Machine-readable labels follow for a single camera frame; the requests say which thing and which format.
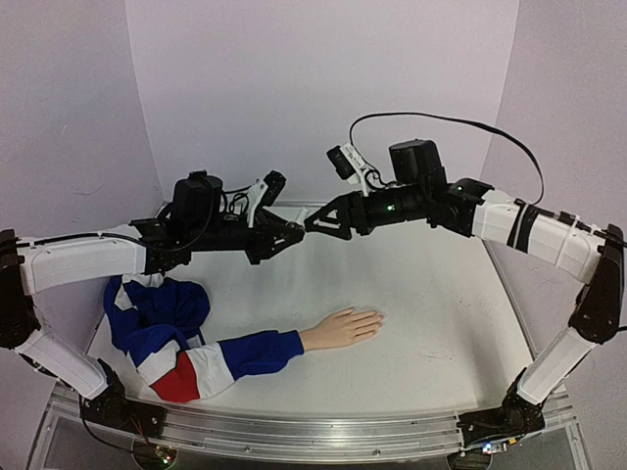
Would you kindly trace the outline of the white nail polish cap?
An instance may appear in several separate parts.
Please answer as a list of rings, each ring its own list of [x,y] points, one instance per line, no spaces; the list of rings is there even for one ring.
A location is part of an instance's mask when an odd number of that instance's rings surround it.
[[[310,215],[310,212],[310,209],[307,207],[300,208],[298,214],[294,219],[294,222],[298,225],[304,226],[308,216]]]

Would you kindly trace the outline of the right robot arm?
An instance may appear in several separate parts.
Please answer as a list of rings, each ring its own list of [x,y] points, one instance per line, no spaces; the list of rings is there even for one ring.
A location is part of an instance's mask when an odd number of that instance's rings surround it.
[[[339,176],[359,190],[339,196],[305,221],[309,232],[350,240],[354,233],[425,220],[464,237],[501,243],[552,264],[583,287],[567,325],[516,377],[502,404],[458,418],[467,445],[518,438],[545,426],[543,407],[551,392],[598,345],[620,332],[624,294],[622,230],[600,229],[576,215],[552,212],[513,198],[471,178],[447,180],[436,144],[414,139],[390,147],[396,182],[386,189],[366,185],[366,163],[351,145],[327,157]]]

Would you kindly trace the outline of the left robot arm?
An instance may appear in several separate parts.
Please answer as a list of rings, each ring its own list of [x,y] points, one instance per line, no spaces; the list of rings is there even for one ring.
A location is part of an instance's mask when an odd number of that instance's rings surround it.
[[[305,236],[301,221],[269,211],[285,185],[272,171],[247,188],[244,207],[228,209],[221,180],[193,171],[176,182],[173,199],[153,218],[111,230],[21,239],[1,232],[1,346],[29,358],[92,403],[114,428],[128,424],[132,407],[111,390],[110,367],[56,338],[35,312],[33,295],[115,275],[165,273],[195,252],[243,252],[250,263],[271,259]]]

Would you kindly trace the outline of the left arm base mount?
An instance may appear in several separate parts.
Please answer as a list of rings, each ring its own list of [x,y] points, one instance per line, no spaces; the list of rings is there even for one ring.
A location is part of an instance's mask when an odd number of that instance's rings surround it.
[[[86,421],[148,439],[162,435],[166,414],[162,406],[128,399],[120,382],[112,382],[98,397],[80,405],[80,416]]]

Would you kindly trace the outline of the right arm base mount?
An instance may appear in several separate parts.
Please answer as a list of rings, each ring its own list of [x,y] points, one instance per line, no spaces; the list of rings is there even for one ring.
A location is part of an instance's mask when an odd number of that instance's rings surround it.
[[[461,430],[465,448],[518,439],[544,429],[546,400],[532,403],[524,399],[517,385],[514,382],[509,386],[499,406],[468,411],[459,416],[457,427]]]

